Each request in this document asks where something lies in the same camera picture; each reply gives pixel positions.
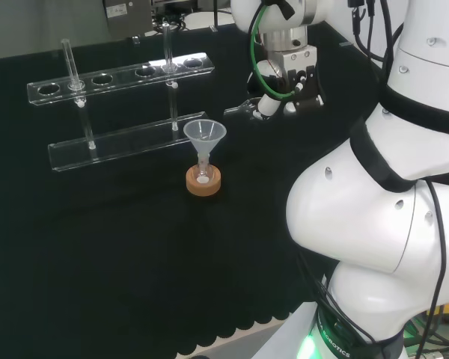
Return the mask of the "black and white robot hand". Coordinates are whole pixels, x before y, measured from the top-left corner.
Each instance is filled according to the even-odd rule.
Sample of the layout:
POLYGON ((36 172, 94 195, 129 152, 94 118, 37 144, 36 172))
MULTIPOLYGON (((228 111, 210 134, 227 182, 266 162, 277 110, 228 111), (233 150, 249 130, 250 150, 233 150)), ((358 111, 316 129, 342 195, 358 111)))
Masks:
POLYGON ((255 119, 268 120, 277 114, 295 117, 324 105, 316 47, 268 52, 265 59, 254 64, 248 90, 257 97, 251 110, 255 119))

